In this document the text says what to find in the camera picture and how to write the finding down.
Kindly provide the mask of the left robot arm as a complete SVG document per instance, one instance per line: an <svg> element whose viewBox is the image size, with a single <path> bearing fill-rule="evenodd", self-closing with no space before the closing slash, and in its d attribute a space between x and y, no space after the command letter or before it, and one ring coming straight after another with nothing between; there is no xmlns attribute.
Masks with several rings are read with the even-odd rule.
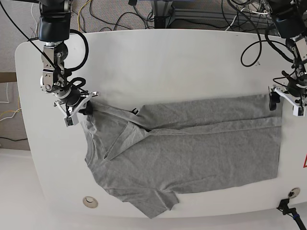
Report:
<svg viewBox="0 0 307 230"><path fill-rule="evenodd" d="M265 42L285 60L292 64L292 73L282 71L282 76L272 79L275 83L269 87L269 108L276 110L281 98L293 107L294 116L307 113L307 26L304 14L307 12L305 0L264 0L264 8L271 17L272 25L265 29ZM284 46L292 53L289 58L276 47L277 41L269 38L271 30L276 29L285 40Z"/></svg>

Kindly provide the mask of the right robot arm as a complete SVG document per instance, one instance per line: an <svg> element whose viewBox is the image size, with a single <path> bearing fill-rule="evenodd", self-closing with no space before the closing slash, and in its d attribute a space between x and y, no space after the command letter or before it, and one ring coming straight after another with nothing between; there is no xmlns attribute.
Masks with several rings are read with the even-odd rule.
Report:
<svg viewBox="0 0 307 230"><path fill-rule="evenodd" d="M91 97L97 96L82 87L86 80L82 77L68 78L73 72L81 69L89 56L89 45L85 36L71 29L71 0L41 0L40 26L38 39L45 42L42 51L43 74L40 80L41 89L57 97L57 106L64 105L64 115L71 119L75 113L92 115ZM65 41L70 34L76 34L83 40L85 47L84 58L73 68L66 68L64 61L68 56Z"/></svg>

